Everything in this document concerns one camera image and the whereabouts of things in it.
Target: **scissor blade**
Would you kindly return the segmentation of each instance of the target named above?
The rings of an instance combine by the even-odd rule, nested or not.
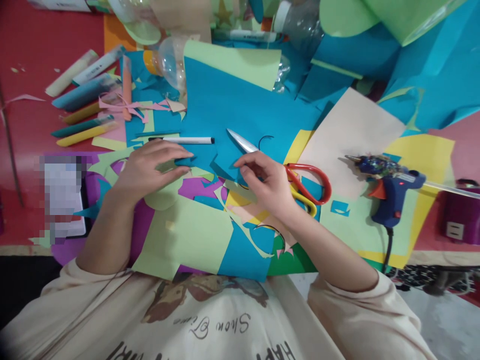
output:
[[[253,145],[250,141],[246,140],[244,137],[238,135],[235,131],[227,129],[230,133],[231,137],[240,145],[240,147],[246,153],[253,153],[255,151],[259,151],[259,148]]]

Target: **sleeve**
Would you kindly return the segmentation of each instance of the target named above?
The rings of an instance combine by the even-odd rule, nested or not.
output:
[[[420,320],[382,273],[376,287],[354,293],[317,277],[308,305],[347,359],[434,360]]]
[[[15,359],[41,358],[59,339],[73,336],[130,276],[129,271],[92,274],[72,260],[62,268],[60,277],[47,284],[40,297],[27,304],[1,331],[6,350]]]

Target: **power cord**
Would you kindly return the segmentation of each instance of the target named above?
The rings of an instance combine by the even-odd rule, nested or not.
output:
[[[383,261],[383,266],[381,267],[381,273],[387,273],[387,267],[390,261],[390,254],[392,253],[392,243],[394,242],[394,229],[392,227],[385,226],[386,233],[388,234],[388,246],[386,248],[385,260]]]

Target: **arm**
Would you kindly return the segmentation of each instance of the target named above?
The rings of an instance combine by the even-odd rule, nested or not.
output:
[[[166,173],[159,164],[193,154],[181,145],[150,141],[131,153],[115,185],[106,193],[102,207],[76,264],[86,272],[108,275],[126,268],[132,242],[134,209],[144,196],[177,180],[190,169],[179,166]]]
[[[323,279],[350,292],[376,286],[378,272],[297,205],[283,165],[256,151],[242,156],[235,166],[259,203],[289,228]]]

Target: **hand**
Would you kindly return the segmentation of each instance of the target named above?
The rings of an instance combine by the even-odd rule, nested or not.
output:
[[[281,220],[298,207],[282,164],[261,151],[255,151],[243,155],[233,165],[240,168],[243,179],[256,195],[258,203],[273,216]]]
[[[122,201],[135,205],[146,195],[173,183],[190,171],[188,166],[179,166],[161,173],[155,169],[158,165],[192,156],[179,144],[161,139],[149,141],[130,154],[111,191],[119,195]]]

